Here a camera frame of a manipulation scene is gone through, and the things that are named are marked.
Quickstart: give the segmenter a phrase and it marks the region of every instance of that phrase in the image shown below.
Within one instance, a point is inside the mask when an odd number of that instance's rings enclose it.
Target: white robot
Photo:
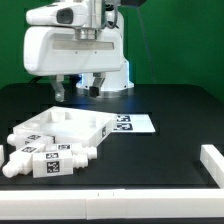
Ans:
[[[123,55],[124,19],[119,5],[146,0],[61,0],[27,12],[24,66],[49,76],[55,99],[64,101],[64,75],[80,74],[77,92],[92,97],[129,94],[129,63]]]

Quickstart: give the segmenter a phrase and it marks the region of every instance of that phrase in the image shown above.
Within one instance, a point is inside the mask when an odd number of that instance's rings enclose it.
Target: white object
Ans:
[[[52,107],[13,128],[15,135],[41,133],[54,136],[55,143],[82,143],[97,147],[115,128],[117,115],[63,107]]]
[[[20,135],[10,134],[7,138],[7,142],[12,146],[16,146],[16,149],[18,150],[31,142],[44,143],[46,146],[54,144],[54,137],[43,136],[38,133]]]
[[[224,188],[224,157],[214,145],[202,145],[200,160],[220,188]]]
[[[80,94],[105,98],[130,94],[134,84],[123,55],[124,19],[118,12],[106,12],[104,4],[64,0],[28,11],[27,22],[34,26],[24,38],[26,70],[39,76],[82,74],[77,83]],[[105,27],[105,18],[117,18],[116,28]],[[61,83],[52,84],[56,100],[63,101]]]
[[[80,154],[73,156],[73,167],[76,169],[85,168],[88,166],[88,158],[87,155]]]
[[[0,220],[217,218],[223,207],[222,189],[0,191]]]
[[[85,154],[88,159],[97,159],[97,148],[96,147],[83,147],[81,143],[63,143],[63,144],[54,144],[46,148],[46,151],[55,151],[55,150],[67,150],[70,149],[73,155]]]
[[[71,150],[35,153],[33,155],[33,177],[51,177],[73,174],[73,168],[88,166],[86,155],[73,156]]]
[[[0,145],[0,167],[5,162],[3,145]]]
[[[45,144],[29,143],[9,155],[9,162],[3,167],[3,174],[11,178],[17,174],[28,174],[32,171],[33,154],[45,150]]]
[[[33,9],[27,12],[26,20],[30,25],[49,25],[49,26],[75,26],[81,27],[90,20],[88,15],[88,2],[82,3],[61,3],[57,2],[50,6],[44,6],[37,9]],[[67,24],[60,23],[60,11],[66,10],[68,14],[71,13],[71,21],[67,21]]]
[[[117,127],[113,132],[154,133],[155,128],[147,114],[119,114],[117,116]]]
[[[24,42],[26,70],[30,74],[50,76],[121,69],[125,59],[119,33],[108,31],[97,40],[85,41],[75,39],[75,34],[72,28],[29,28]]]

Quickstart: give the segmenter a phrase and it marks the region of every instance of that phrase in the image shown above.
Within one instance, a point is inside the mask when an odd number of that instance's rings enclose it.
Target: white block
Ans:
[[[11,178],[17,174],[28,174],[33,169],[33,155],[45,150],[45,144],[34,142],[9,155],[9,162],[3,167],[3,174]]]
[[[200,160],[220,188],[224,188],[224,157],[214,145],[202,145]]]
[[[7,138],[8,144],[15,146],[16,150],[24,147],[31,142],[40,142],[46,144],[46,146],[54,144],[53,136],[43,136],[40,133],[29,133],[29,134],[10,134]]]
[[[224,190],[127,190],[126,218],[224,217]]]
[[[86,219],[80,191],[0,191],[0,220]]]
[[[3,145],[0,145],[0,167],[5,162]]]
[[[88,159],[97,159],[97,148],[96,147],[82,147],[81,143],[62,143],[53,144],[46,148],[46,151],[57,151],[70,149],[73,155],[84,154],[87,155]]]
[[[71,150],[42,152],[33,155],[33,177],[51,177],[73,174]]]

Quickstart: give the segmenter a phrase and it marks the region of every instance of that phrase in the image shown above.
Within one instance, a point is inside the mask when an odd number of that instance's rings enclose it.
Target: cylindrical part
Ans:
[[[105,0],[91,0],[92,2],[92,21],[91,27],[93,29],[102,29],[105,23]]]
[[[96,149],[96,147],[83,148],[83,154],[86,154],[89,160],[97,159],[97,149]]]
[[[7,143],[11,146],[16,146],[16,135],[10,134],[7,138]]]
[[[9,161],[7,165],[2,168],[3,174],[8,177],[12,178],[16,176],[21,171],[21,164],[16,161]]]
[[[97,30],[93,29],[76,29],[75,38],[77,40],[96,40]]]
[[[85,168],[88,166],[88,158],[87,155],[75,155],[73,156],[73,167],[78,168]]]

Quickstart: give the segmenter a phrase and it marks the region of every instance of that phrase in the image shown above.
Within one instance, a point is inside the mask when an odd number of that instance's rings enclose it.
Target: black cable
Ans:
[[[108,22],[107,18],[106,18],[106,27],[109,28],[109,29],[114,29],[117,26],[117,21],[118,21],[118,4],[117,4],[116,1],[114,2],[113,9],[114,9],[114,21],[113,21],[113,23]]]
[[[42,78],[43,78],[42,76],[34,77],[34,78],[32,78],[32,79],[29,81],[29,83],[30,83],[30,84],[36,84],[36,83],[38,83]]]

